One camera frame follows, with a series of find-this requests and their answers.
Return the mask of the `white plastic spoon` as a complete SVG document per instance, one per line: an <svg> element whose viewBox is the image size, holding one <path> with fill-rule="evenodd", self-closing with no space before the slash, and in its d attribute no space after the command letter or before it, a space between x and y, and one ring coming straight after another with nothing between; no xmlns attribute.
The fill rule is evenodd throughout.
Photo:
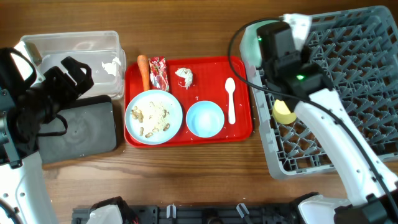
<svg viewBox="0 0 398 224"><path fill-rule="evenodd" d="M229 124L235 124L236 115L235 115L235 110L234 110L233 93L236 89L236 85L235 85L233 78L231 78L231 77L227 78L224 87L228 93L228 122L229 122Z"/></svg>

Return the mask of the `yellow cup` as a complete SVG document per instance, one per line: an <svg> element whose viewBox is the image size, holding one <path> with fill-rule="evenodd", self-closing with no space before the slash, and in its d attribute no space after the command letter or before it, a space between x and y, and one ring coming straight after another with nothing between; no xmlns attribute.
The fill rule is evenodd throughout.
<svg viewBox="0 0 398 224"><path fill-rule="evenodd" d="M272 115L280 124L290 124L297 119L296 114L288 109L284 101L280 100L275 100L272 108Z"/></svg>

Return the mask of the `green bowl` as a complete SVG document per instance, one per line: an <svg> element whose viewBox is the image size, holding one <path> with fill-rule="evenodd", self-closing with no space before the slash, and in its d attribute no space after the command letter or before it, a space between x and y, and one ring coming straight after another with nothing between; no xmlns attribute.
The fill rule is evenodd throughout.
<svg viewBox="0 0 398 224"><path fill-rule="evenodd" d="M255 66L256 68L261 66L262 54L257 39L257 29L273 22L277 22L277 19L256 22L245 28L239 45L241 58L245 65Z"/></svg>

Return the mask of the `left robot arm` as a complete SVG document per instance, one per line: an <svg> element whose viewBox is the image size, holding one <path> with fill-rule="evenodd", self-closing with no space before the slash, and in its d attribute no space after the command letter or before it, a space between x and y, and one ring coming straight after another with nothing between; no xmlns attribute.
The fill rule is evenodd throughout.
<svg viewBox="0 0 398 224"><path fill-rule="evenodd" d="M23 78L15 58L26 57L14 48L1 49L1 221L6 223L58 223L47 192L37 138L41 124L58 118L64 109L93 85L91 68L65 57L63 72L54 66L37 83L32 70Z"/></svg>

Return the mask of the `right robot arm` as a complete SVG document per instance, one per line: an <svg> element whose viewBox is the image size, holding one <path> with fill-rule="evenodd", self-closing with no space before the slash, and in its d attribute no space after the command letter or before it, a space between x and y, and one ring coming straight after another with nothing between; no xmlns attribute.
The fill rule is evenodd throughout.
<svg viewBox="0 0 398 224"><path fill-rule="evenodd" d="M347 199L312 196L298 205L306 223L397 223L397 176L376 156L344 110L326 73L297 47L295 31L309 23L264 19L254 30L258 86L283 100L318 139L335 166Z"/></svg>

